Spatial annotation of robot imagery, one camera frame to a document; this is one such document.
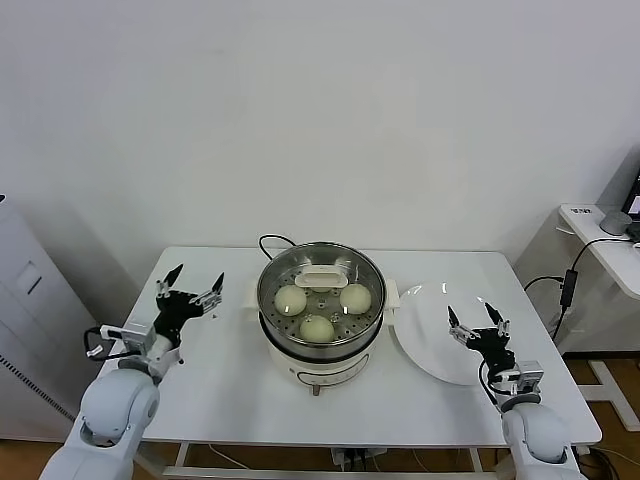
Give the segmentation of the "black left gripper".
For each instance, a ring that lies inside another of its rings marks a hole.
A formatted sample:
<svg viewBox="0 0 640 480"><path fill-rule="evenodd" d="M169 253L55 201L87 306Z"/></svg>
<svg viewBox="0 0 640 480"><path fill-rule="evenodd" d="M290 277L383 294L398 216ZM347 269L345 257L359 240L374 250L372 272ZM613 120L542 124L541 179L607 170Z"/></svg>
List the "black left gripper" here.
<svg viewBox="0 0 640 480"><path fill-rule="evenodd" d="M157 335L163 336L172 346L181 344L181 331L185 323L208 313L222 301L224 273L221 273L210 290L198 295L171 290L184 265L170 270L162 280L156 281L156 305L159 314L153 326Z"/></svg>

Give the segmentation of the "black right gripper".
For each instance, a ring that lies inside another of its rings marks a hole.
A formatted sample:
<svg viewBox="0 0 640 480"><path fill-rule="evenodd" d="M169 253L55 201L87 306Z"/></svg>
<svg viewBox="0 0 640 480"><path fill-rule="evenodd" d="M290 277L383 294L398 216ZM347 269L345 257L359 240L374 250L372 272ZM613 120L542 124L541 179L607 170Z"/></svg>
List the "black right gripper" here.
<svg viewBox="0 0 640 480"><path fill-rule="evenodd" d="M474 329L471 338L471 330L459 321L453 308L448 305L449 334L460 344L466 344L468 349L479 352L489 373L512 370L515 367L515 354L507 348L510 321L488 302L484 306L496 328Z"/></svg>

